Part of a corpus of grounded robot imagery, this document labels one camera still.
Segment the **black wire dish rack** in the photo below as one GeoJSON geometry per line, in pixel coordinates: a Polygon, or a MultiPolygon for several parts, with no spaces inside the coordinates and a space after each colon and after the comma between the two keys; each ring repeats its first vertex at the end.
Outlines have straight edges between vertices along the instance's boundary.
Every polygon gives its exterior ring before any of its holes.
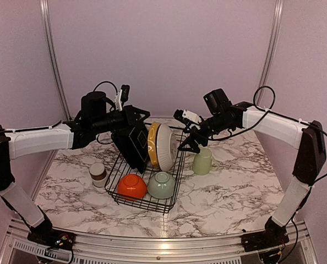
{"type": "Polygon", "coordinates": [[[118,204],[169,213],[183,175],[186,155],[178,145],[185,139],[182,128],[153,122],[145,149],[120,150],[105,185],[107,193],[118,204]]]}

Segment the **black square floral plate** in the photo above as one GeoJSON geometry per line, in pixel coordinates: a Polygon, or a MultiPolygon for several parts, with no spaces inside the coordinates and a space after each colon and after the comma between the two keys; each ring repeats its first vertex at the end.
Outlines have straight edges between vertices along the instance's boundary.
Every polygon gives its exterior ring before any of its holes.
{"type": "Polygon", "coordinates": [[[122,135],[119,132],[113,132],[111,134],[111,139],[130,167],[142,173],[144,170],[144,162],[130,137],[122,135]]]}

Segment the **light green mug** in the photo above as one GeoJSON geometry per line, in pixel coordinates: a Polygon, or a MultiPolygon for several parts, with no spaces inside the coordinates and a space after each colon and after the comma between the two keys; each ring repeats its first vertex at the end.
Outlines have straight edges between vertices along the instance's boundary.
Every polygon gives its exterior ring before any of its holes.
{"type": "Polygon", "coordinates": [[[210,149],[203,147],[194,156],[192,171],[197,175],[207,175],[211,171],[217,171],[220,165],[213,157],[210,149]]]}

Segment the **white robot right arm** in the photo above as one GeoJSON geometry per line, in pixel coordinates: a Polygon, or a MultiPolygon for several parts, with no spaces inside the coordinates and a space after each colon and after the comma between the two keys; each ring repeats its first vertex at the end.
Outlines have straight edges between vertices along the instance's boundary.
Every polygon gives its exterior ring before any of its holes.
{"type": "Polygon", "coordinates": [[[176,110],[174,118],[186,126],[189,134],[179,150],[200,152],[213,135],[224,130],[240,129],[241,133],[253,130],[281,140],[298,151],[291,182],[271,221],[285,226],[306,202],[326,161],[326,147],[322,126],[318,121],[306,123],[257,108],[248,102],[220,108],[205,120],[188,110],[176,110]]]}

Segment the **white ceramic bowl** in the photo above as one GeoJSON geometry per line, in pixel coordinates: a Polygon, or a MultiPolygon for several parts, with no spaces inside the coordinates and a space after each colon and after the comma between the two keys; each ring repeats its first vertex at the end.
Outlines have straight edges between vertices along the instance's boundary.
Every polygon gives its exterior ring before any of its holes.
{"type": "Polygon", "coordinates": [[[117,192],[120,197],[135,201],[142,199],[147,193],[145,181],[136,174],[125,175],[118,183],[117,192]]]}

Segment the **light green ceramic bowl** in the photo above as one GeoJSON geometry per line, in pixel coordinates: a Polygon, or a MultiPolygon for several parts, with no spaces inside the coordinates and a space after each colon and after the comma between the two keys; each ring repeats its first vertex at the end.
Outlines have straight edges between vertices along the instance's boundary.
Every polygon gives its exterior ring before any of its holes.
{"type": "Polygon", "coordinates": [[[173,196],[176,181],[167,172],[157,172],[148,181],[148,193],[156,199],[167,199],[173,196]]]}

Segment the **brown grey metal-lined cup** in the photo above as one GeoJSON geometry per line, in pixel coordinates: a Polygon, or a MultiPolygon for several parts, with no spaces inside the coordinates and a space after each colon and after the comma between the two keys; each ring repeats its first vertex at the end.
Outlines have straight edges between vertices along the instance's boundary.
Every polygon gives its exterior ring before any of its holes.
{"type": "Polygon", "coordinates": [[[108,175],[103,163],[94,163],[89,167],[89,174],[92,179],[92,183],[98,187],[103,188],[106,185],[108,175]]]}

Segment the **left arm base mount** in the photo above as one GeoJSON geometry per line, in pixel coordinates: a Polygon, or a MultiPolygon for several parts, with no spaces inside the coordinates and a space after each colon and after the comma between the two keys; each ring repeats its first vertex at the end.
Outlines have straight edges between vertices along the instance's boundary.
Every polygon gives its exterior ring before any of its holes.
{"type": "Polygon", "coordinates": [[[36,227],[30,226],[29,230],[29,241],[48,246],[52,249],[71,250],[73,248],[75,234],[54,229],[51,221],[47,217],[36,227]]]}

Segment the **yellow polka dot plate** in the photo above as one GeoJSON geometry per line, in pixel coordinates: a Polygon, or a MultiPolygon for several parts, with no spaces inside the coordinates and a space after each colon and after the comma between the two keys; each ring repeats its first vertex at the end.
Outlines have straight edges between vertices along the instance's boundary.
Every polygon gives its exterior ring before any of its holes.
{"type": "Polygon", "coordinates": [[[159,127],[160,123],[153,122],[149,128],[148,134],[148,154],[152,166],[156,169],[159,169],[159,161],[156,150],[156,138],[159,127]]]}

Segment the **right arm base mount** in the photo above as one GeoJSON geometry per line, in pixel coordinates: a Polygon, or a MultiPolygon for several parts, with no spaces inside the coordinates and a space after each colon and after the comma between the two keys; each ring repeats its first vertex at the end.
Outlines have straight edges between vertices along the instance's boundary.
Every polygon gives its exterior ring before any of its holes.
{"type": "Polygon", "coordinates": [[[284,245],[289,241],[289,237],[286,234],[286,227],[276,224],[272,220],[272,217],[266,221],[263,231],[245,233],[241,236],[241,244],[245,252],[284,245]]]}

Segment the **round brown rim floral plate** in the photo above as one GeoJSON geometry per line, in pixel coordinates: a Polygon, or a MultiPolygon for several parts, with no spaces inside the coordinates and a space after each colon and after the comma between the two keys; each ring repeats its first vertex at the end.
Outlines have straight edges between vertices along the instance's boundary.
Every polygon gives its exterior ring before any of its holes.
{"type": "Polygon", "coordinates": [[[157,131],[156,150],[160,169],[168,172],[176,159],[177,139],[173,130],[166,124],[160,124],[157,131]]]}

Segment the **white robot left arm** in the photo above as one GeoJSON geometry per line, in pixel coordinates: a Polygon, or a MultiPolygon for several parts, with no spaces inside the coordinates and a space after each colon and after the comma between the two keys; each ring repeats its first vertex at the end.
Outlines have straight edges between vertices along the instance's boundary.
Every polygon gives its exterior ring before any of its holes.
{"type": "Polygon", "coordinates": [[[26,155],[52,150],[76,150],[93,142],[98,134],[140,124],[150,112],[132,105],[106,112],[86,107],[76,118],[54,126],[28,129],[3,129],[0,125],[0,197],[35,229],[35,235],[44,244],[57,240],[52,223],[26,192],[16,184],[10,162],[26,155]]]}

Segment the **white square floral plate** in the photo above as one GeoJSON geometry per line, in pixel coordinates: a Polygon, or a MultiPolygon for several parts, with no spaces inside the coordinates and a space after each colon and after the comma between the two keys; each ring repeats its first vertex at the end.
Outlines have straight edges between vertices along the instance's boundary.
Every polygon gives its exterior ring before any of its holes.
{"type": "Polygon", "coordinates": [[[136,126],[128,127],[126,129],[123,129],[120,134],[127,135],[134,143],[144,162],[144,172],[148,159],[148,130],[145,124],[139,123],[136,126]]]}

